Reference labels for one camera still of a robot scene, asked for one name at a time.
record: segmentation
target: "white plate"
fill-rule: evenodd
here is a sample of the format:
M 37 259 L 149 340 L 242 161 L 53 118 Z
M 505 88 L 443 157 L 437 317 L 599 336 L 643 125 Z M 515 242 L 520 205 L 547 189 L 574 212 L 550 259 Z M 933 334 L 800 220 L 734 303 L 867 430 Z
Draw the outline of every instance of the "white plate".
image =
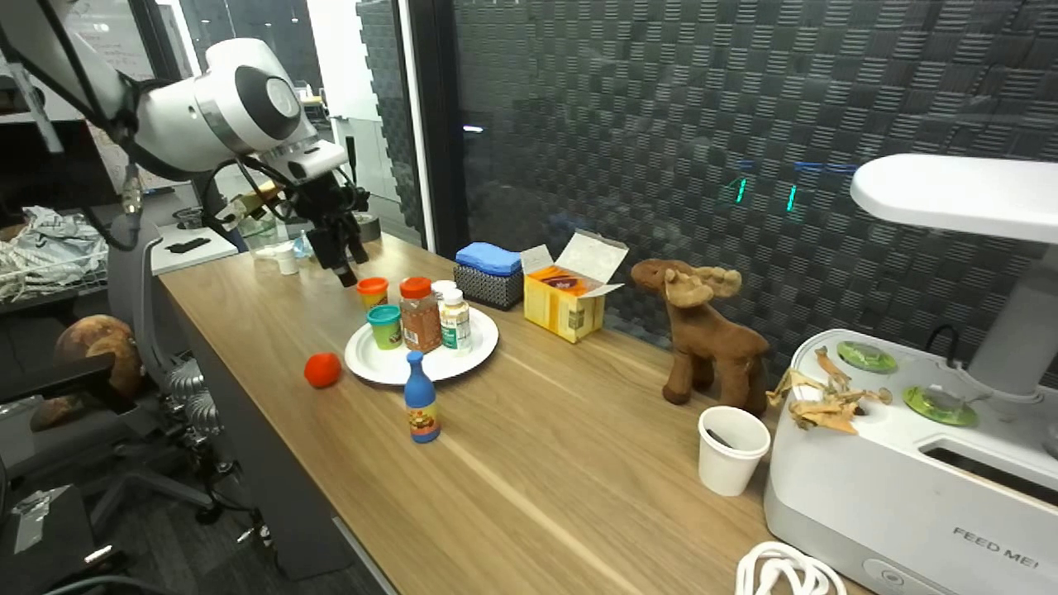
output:
M 461 374 L 469 374 L 498 343 L 498 328 L 489 314 L 469 307 L 469 347 L 467 351 L 448 351 L 437 347 L 426 353 L 423 370 L 431 382 L 448 382 Z M 365 323 L 351 343 L 344 347 L 344 363 L 369 382 L 369 384 L 403 384 L 407 382 L 407 347 L 379 351 L 375 347 L 369 323 Z

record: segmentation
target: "orange object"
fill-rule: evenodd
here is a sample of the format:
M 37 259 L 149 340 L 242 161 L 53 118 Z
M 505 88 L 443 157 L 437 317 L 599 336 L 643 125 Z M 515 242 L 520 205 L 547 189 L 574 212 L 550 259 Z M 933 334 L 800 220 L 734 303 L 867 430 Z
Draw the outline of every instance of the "orange object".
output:
M 360 303 L 365 307 L 387 303 L 387 287 L 390 287 L 390 280 L 382 280 L 382 278 L 360 278 L 356 280 Z
M 342 359 L 334 351 L 317 351 L 305 359 L 305 382 L 317 389 L 334 388 L 342 382 Z

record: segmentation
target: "orange ball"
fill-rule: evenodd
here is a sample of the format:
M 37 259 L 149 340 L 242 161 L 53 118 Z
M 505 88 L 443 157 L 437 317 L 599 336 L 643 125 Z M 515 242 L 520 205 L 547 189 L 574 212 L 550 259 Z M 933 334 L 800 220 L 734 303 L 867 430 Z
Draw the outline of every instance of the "orange ball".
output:
M 317 389 L 334 388 L 342 382 L 342 359 L 334 351 L 317 351 L 305 359 L 305 382 Z

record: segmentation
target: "cable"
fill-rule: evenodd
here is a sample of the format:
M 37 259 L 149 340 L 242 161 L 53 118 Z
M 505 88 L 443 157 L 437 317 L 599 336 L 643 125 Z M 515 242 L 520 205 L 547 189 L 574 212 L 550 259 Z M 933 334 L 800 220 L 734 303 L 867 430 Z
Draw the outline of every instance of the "cable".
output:
M 738 561 L 738 582 L 734 595 L 770 595 L 770 588 L 787 579 L 792 595 L 847 595 L 847 586 L 839 575 L 783 546 L 783 541 L 761 541 Z
M 78 588 L 92 588 L 92 586 L 133 586 L 133 588 L 138 588 L 138 593 L 177 595 L 177 593 L 172 593 L 172 588 L 160 588 L 160 586 L 138 582 L 138 579 L 133 579 L 133 575 L 92 575 L 92 579 L 78 579 L 78 582 L 66 582 L 66 586 L 60 586 L 60 588 L 49 588 L 49 593 L 43 593 L 43 595 L 66 595 L 66 593 L 78 593 Z

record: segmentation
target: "small bottle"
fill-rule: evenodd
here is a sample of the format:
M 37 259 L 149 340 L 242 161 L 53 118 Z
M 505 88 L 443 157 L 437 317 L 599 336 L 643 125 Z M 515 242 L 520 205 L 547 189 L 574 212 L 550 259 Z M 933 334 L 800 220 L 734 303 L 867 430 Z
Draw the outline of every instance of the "small bottle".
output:
M 437 389 L 423 370 L 423 351 L 407 353 L 407 384 L 403 384 L 403 408 L 407 408 L 407 430 L 412 442 L 434 442 L 441 437 L 441 413 L 437 413 Z
M 461 287 L 445 287 L 441 297 L 441 343 L 448 351 L 469 347 L 469 303 Z
M 409 351 L 431 353 L 441 347 L 441 312 L 431 278 L 407 278 L 401 286 L 401 334 Z

